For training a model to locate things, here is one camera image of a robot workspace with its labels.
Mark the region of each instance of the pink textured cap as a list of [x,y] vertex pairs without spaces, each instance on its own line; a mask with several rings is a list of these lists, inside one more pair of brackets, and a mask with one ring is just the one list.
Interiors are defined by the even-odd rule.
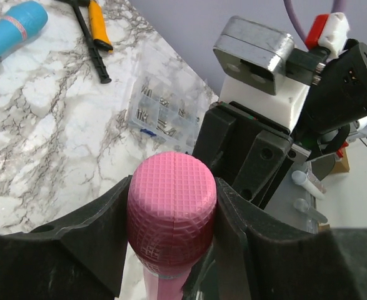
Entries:
[[213,238],[216,185],[196,158],[165,152],[134,172],[128,196],[128,241],[151,272],[178,276]]

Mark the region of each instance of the clear plastic container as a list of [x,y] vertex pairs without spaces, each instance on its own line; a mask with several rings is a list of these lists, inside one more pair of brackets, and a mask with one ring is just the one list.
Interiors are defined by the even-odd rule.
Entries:
[[129,105],[129,125],[191,154],[209,106],[204,83],[185,63],[146,45]]

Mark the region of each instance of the white marble surface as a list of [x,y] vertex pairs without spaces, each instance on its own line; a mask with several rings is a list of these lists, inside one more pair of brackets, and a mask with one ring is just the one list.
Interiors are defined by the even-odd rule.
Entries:
[[[20,2],[0,0],[0,16]],[[130,3],[100,0],[115,48],[103,55],[113,81],[102,85],[72,9],[38,2],[49,14],[46,27],[0,61],[0,234],[28,232],[83,206],[167,149],[126,122],[143,43],[169,58],[166,77],[188,68]],[[198,77],[190,88],[216,99]],[[130,248],[120,299],[145,299]]]

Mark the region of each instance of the gray wall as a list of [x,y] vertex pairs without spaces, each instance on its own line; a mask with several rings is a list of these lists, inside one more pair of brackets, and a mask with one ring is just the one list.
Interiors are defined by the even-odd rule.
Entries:
[[[219,93],[224,73],[212,52],[231,16],[239,15],[299,37],[282,0],[131,0],[183,59]],[[332,0],[293,0],[308,32],[316,15],[330,11]],[[351,37],[367,44],[367,0],[349,0],[346,10]]]

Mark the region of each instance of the pink band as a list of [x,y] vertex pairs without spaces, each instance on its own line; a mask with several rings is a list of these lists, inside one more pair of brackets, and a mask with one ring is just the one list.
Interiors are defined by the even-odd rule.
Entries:
[[14,24],[14,26],[22,34],[22,39],[24,41],[28,38],[28,32],[26,31],[25,27],[23,27],[23,25],[17,19],[10,17],[10,16],[3,16],[3,19]]

